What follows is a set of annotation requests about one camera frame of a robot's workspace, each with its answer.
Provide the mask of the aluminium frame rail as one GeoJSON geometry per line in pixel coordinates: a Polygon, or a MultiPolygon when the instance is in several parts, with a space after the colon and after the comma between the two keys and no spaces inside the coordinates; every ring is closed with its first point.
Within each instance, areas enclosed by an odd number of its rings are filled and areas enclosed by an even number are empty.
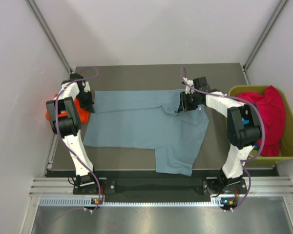
{"type": "MultiPolygon", "coordinates": [[[[293,184],[287,176],[255,176],[251,178],[248,196],[284,197],[293,196],[293,184]]],[[[67,178],[36,178],[30,188],[31,196],[72,196],[73,185],[67,178]]]]}

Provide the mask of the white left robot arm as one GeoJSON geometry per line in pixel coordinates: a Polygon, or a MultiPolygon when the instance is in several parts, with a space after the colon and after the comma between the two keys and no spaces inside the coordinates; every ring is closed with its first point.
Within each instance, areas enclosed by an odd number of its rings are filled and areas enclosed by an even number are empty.
{"type": "Polygon", "coordinates": [[[101,182],[94,177],[94,167],[89,160],[81,137],[82,121],[94,113],[93,95],[89,82],[80,74],[72,73],[61,84],[60,92],[46,102],[46,115],[53,133],[58,134],[73,160],[75,186],[85,187],[90,193],[100,190],[101,182]]]}

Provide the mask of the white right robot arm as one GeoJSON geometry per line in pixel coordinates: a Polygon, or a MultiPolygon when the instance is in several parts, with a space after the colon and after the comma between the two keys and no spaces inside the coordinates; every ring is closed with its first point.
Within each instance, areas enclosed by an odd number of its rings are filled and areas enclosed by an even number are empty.
{"type": "Polygon", "coordinates": [[[241,182],[243,166],[250,152],[262,138],[264,125],[260,113],[249,101],[211,89],[205,77],[194,80],[183,77],[182,84],[186,89],[180,93],[178,113],[193,111],[205,105],[227,119],[230,149],[217,180],[219,189],[229,193],[241,182]]]}

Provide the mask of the red t shirt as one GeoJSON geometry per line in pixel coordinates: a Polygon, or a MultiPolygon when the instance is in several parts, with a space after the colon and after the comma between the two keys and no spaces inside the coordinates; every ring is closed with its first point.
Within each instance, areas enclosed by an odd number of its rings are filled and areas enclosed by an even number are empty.
{"type": "Polygon", "coordinates": [[[278,156],[286,124],[286,109],[279,91],[273,86],[269,86],[262,95],[247,91],[238,94],[237,97],[256,104],[262,117],[265,142],[261,155],[278,156]]]}

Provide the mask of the olive green plastic bin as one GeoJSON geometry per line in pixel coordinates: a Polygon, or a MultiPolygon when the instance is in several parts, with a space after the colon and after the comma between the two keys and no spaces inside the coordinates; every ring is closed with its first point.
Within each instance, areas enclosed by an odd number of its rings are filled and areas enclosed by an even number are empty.
{"type": "MultiPolygon", "coordinates": [[[[258,94],[263,94],[264,90],[269,86],[251,86],[251,85],[242,85],[242,86],[234,86],[230,89],[230,96],[237,96],[242,92],[255,92],[258,94]]],[[[283,98],[283,102],[286,109],[286,124],[284,129],[283,137],[280,141],[280,151],[278,156],[262,156],[260,155],[257,159],[249,162],[249,164],[257,165],[257,164],[276,164],[282,161],[293,159],[293,114],[290,109],[290,106],[286,100],[286,96],[283,92],[277,89],[283,98]]]]}

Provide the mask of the folded orange t shirt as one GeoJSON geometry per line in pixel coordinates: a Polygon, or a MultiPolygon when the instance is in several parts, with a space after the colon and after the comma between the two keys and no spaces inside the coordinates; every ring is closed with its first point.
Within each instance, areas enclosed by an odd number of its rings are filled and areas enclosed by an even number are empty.
{"type": "MultiPolygon", "coordinates": [[[[88,123],[89,117],[90,117],[90,112],[81,108],[80,102],[77,98],[74,100],[74,103],[75,103],[77,112],[79,114],[81,123],[88,123]]],[[[46,116],[46,119],[49,120],[48,112],[45,113],[45,116],[46,116]]],[[[59,117],[64,117],[64,116],[67,116],[66,111],[61,111],[59,114],[59,117]]]]}

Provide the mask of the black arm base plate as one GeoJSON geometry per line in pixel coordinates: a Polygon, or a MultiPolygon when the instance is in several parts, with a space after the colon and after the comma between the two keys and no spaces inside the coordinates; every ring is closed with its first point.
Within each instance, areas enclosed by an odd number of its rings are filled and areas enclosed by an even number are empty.
{"type": "Polygon", "coordinates": [[[147,191],[156,196],[160,192],[193,192],[197,195],[233,195],[244,194],[247,191],[245,180],[225,185],[215,177],[136,177],[136,178],[100,178],[102,195],[118,195],[124,192],[147,191]]]}

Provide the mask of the light blue t shirt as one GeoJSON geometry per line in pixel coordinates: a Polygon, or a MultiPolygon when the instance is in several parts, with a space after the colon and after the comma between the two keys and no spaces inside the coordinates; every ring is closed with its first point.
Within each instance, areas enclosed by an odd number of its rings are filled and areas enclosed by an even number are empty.
{"type": "Polygon", "coordinates": [[[192,174],[209,119],[178,112],[181,90],[96,91],[84,146],[154,149],[156,172],[192,174]]]}

